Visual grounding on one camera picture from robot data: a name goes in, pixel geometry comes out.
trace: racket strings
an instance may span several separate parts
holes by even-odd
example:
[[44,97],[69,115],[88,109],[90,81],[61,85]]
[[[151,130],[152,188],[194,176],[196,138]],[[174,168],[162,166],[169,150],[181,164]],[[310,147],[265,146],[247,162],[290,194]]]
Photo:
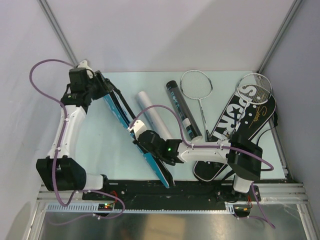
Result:
[[244,101],[260,105],[269,100],[272,86],[265,76],[258,73],[250,73],[239,81],[237,92]]
[[196,100],[207,98],[213,90],[213,85],[203,72],[191,70],[182,76],[180,88],[186,97]]

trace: purple cable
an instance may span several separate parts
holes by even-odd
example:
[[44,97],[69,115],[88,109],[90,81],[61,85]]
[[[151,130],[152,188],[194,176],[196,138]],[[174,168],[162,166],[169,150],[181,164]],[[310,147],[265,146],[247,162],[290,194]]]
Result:
[[237,219],[258,219],[258,220],[261,220],[261,221],[264,221],[266,222],[267,224],[269,224],[273,229],[276,229],[276,226],[273,225],[270,220],[268,219],[268,217],[266,216],[265,212],[263,211],[260,203],[259,203],[259,200],[255,194],[255,188],[254,188],[254,183],[251,183],[251,191],[253,192],[253,195],[254,195],[254,198],[255,198],[255,201],[256,201],[256,204],[258,205],[263,217],[260,217],[260,216],[243,216],[243,217],[238,217],[238,215],[236,213],[234,213],[234,216],[237,218]]
[[[46,59],[46,60],[42,60],[42,61],[36,63],[36,64],[31,68],[30,73],[29,73],[29,80],[30,80],[31,85],[34,87],[34,89],[37,90],[41,95],[43,95],[43,96],[45,96],[45,97],[47,97],[47,98],[49,98],[49,99],[57,102],[57,103],[62,107],[62,109],[63,109],[64,122],[63,122],[62,129],[61,129],[61,132],[60,132],[60,135],[59,135],[59,138],[58,138],[58,142],[57,142],[57,144],[56,144],[56,150],[55,150],[54,156],[53,156],[53,163],[52,163],[52,185],[53,185],[53,190],[54,190],[55,197],[56,197],[57,201],[59,202],[59,204],[61,204],[63,207],[67,207],[67,206],[71,203],[72,198],[74,197],[76,191],[73,191],[73,192],[71,193],[71,196],[70,196],[68,202],[67,202],[67,203],[64,203],[64,202],[62,201],[60,195],[59,195],[58,186],[57,186],[57,180],[56,180],[56,167],[57,167],[57,158],[58,158],[58,153],[59,153],[58,148],[61,146],[61,141],[62,141],[64,132],[65,132],[65,129],[66,129],[66,125],[67,125],[67,122],[66,122],[66,118],[67,118],[67,114],[68,114],[68,113],[67,113],[67,109],[66,109],[65,105],[64,105],[61,101],[59,101],[58,99],[56,99],[56,98],[54,98],[54,97],[52,97],[52,96],[44,93],[43,91],[41,91],[41,90],[35,85],[35,83],[34,83],[34,81],[33,81],[33,79],[32,79],[32,75],[33,75],[34,70],[36,69],[36,67],[38,67],[38,66],[41,65],[41,64],[47,63],[47,62],[59,62],[59,63],[66,64],[66,65],[71,66],[71,67],[73,67],[73,65],[70,64],[70,63],[68,63],[68,62],[66,62],[66,61],[62,61],[62,60],[59,60],[59,59]],[[116,217],[120,216],[120,215],[125,211],[125,204],[124,204],[124,202],[123,202],[120,198],[118,198],[118,197],[116,197],[116,196],[113,196],[113,195],[111,195],[111,194],[108,194],[108,193],[105,193],[105,192],[102,192],[102,191],[97,191],[97,190],[80,190],[79,192],[82,192],[82,193],[83,193],[83,192],[89,192],[89,191],[91,191],[91,192],[93,192],[93,193],[102,194],[102,195],[105,195],[105,196],[114,198],[114,199],[118,200],[118,201],[122,204],[123,208],[122,208],[122,211],[121,211],[119,214],[116,214],[116,215],[114,215],[114,216],[112,216],[112,217],[103,217],[103,218],[113,219],[113,218],[116,218]]]
[[63,109],[63,113],[64,113],[64,122],[63,122],[63,125],[62,125],[62,129],[61,129],[61,132],[60,132],[60,135],[59,135],[59,138],[58,138],[58,142],[56,144],[56,149],[55,149],[55,152],[54,152],[54,156],[53,156],[53,163],[52,163],[52,185],[53,185],[53,190],[54,190],[54,194],[55,194],[55,197],[57,199],[57,201],[64,207],[67,207],[72,198],[74,197],[76,191],[73,191],[68,202],[67,203],[64,203],[59,195],[59,192],[58,192],[58,187],[57,187],[57,181],[56,181],[56,167],[57,167],[57,158],[58,158],[58,153],[59,153],[59,150],[58,148],[61,146],[61,141],[62,141],[62,138],[63,138],[63,135],[64,135],[64,132],[65,132],[65,129],[66,129],[66,125],[67,125],[67,122],[65,121],[66,118],[67,118],[67,109],[65,107],[65,105],[59,101],[58,99],[54,98],[53,96],[50,96],[46,93],[44,93],[43,91],[41,91],[34,83],[33,79],[32,79],[32,75],[34,73],[34,70],[36,69],[36,67],[38,67],[39,65],[41,64],[44,64],[44,63],[47,63],[47,62],[59,62],[59,63],[63,63],[63,64],[66,64],[68,66],[71,66],[73,67],[72,64],[66,62],[66,61],[62,61],[62,60],[59,60],[59,59],[46,59],[46,60],[42,60],[38,63],[36,63],[30,70],[30,73],[29,73],[29,80],[30,80],[30,83],[31,85],[34,87],[35,90],[38,91],[38,93],[40,93],[41,95],[45,96],[46,98],[49,98],[53,101],[55,101],[56,103],[58,103],[62,109]]
[[[151,105],[151,106],[148,106],[146,107],[145,109],[143,109],[136,117],[135,119],[132,121],[132,123],[130,124],[130,128],[133,127],[133,125],[135,124],[135,122],[139,119],[139,117],[146,111],[148,111],[149,109],[151,108],[164,108],[164,109],[167,109],[169,110],[175,117],[175,119],[177,120],[178,124],[179,124],[179,129],[180,129],[180,135],[181,135],[181,138],[182,138],[182,141],[183,143],[189,147],[189,148],[195,148],[195,149],[207,149],[207,148],[214,148],[214,149],[219,149],[220,146],[217,145],[217,146],[214,146],[214,145],[191,145],[190,143],[187,142],[187,140],[185,139],[185,136],[184,136],[184,132],[183,132],[183,128],[182,128],[182,123],[178,117],[178,115],[169,107],[167,106],[164,106],[164,105],[159,105],[159,104],[156,104],[156,105]],[[257,159],[258,161],[268,165],[270,168],[267,169],[268,171],[272,171],[274,170],[274,166],[272,166],[269,162],[267,162],[266,160],[262,159],[261,157],[257,156],[257,155],[254,155],[252,154],[251,152],[248,152],[246,150],[243,150],[241,148],[237,148],[237,147],[233,147],[233,146],[221,146],[223,149],[230,149],[230,150],[234,150],[234,151],[238,151],[240,153],[243,153],[243,154],[246,154],[252,158],[255,158]]]
[[[261,211],[261,213],[262,213],[262,215],[263,215],[263,217],[264,217],[263,220],[264,220],[265,222],[267,222],[273,229],[276,229],[276,226],[273,225],[273,224],[270,222],[270,220],[269,220],[268,217],[266,216],[265,212],[263,211],[263,209],[262,209],[262,207],[261,207],[261,205],[260,205],[260,203],[259,203],[259,200],[258,200],[258,198],[257,198],[257,196],[256,196],[256,194],[255,194],[255,188],[254,188],[254,183],[253,183],[253,182],[251,183],[251,191],[252,191],[252,193],[253,193],[253,195],[254,195],[254,199],[255,199],[255,201],[256,201],[256,204],[258,205],[258,207],[259,207],[259,209],[260,209],[260,211]],[[259,217],[259,216],[252,216],[252,217],[250,217],[250,218],[262,219],[262,217]]]
[[[178,122],[178,124],[179,124],[179,129],[180,129],[180,134],[181,134],[182,141],[183,141],[183,143],[184,143],[187,147],[189,147],[189,148],[192,148],[192,147],[193,147],[193,148],[215,148],[215,149],[219,149],[219,148],[220,148],[219,145],[217,145],[217,146],[214,146],[214,145],[211,145],[211,146],[210,146],[210,145],[193,145],[193,146],[192,146],[190,143],[188,143],[188,142],[186,141],[186,139],[185,139],[184,132],[183,132],[183,128],[182,128],[182,123],[180,122],[180,119],[179,119],[178,115],[177,115],[171,108],[169,108],[169,107],[167,107],[167,106],[164,106],[164,105],[156,104],[156,105],[151,105],[151,106],[146,107],[145,109],[143,109],[143,110],[135,117],[135,119],[132,121],[132,123],[130,124],[129,127],[132,128],[133,125],[135,124],[135,122],[137,121],[137,119],[138,119],[144,112],[146,112],[147,110],[149,110],[149,109],[151,109],[151,108],[157,108],[157,107],[158,107],[158,108],[167,109],[167,110],[169,110],[169,111],[174,115],[175,119],[177,120],[177,122]],[[251,152],[248,152],[248,151],[245,151],[245,150],[242,150],[242,149],[240,149],[240,148],[233,147],[233,146],[222,146],[222,148],[223,148],[223,149],[230,149],[230,150],[238,151],[238,152],[240,152],[240,153],[246,154],[246,155],[248,155],[248,156],[250,156],[250,157],[252,157],[252,158],[255,158],[255,159],[259,160],[260,162],[262,162],[262,163],[264,163],[264,164],[266,164],[266,165],[268,165],[268,166],[270,167],[270,169],[268,169],[268,171],[272,171],[272,170],[275,169],[274,166],[272,166],[269,162],[267,162],[266,160],[263,160],[261,157],[259,157],[259,156],[257,156],[257,155],[252,154]],[[251,190],[252,190],[253,193],[255,192],[254,183],[253,183],[253,182],[251,183]],[[260,211],[261,211],[261,213],[262,213],[262,215],[263,215],[264,218],[262,218],[262,217],[260,217],[260,216],[250,216],[249,218],[263,220],[263,221],[267,222],[273,229],[275,229],[275,228],[276,228],[275,225],[273,225],[273,224],[269,221],[269,219],[267,218],[265,212],[264,212],[263,209],[261,208],[257,196],[256,196],[255,194],[253,194],[253,195],[254,195],[255,201],[256,201],[256,203],[257,203],[257,205],[258,205],[258,207],[259,207],[259,209],[260,209]]]
[[115,219],[117,217],[119,217],[121,214],[124,213],[124,211],[126,210],[126,206],[125,206],[125,203],[120,199],[118,198],[117,196],[113,196],[111,194],[108,194],[108,193],[105,193],[105,192],[102,192],[102,191],[97,191],[97,190],[80,190],[79,193],[85,193],[85,192],[92,192],[92,193],[96,193],[96,194],[101,194],[101,195],[105,195],[105,196],[108,196],[110,198],[113,198],[115,200],[118,200],[121,204],[122,204],[122,210],[121,212],[119,212],[118,214],[116,215],[113,215],[113,216],[100,216],[100,215],[93,215],[92,213],[88,213],[88,214],[83,214],[83,215],[80,215],[72,220],[69,220],[69,221],[66,221],[66,222],[61,222],[61,223],[55,223],[55,222],[52,222],[49,218],[47,219],[47,221],[51,224],[51,225],[54,225],[54,226],[63,226],[63,225],[67,225],[67,224],[70,224],[70,223],[73,223],[79,219],[82,219],[84,217],[89,217],[89,216],[97,216],[97,218],[99,219]]

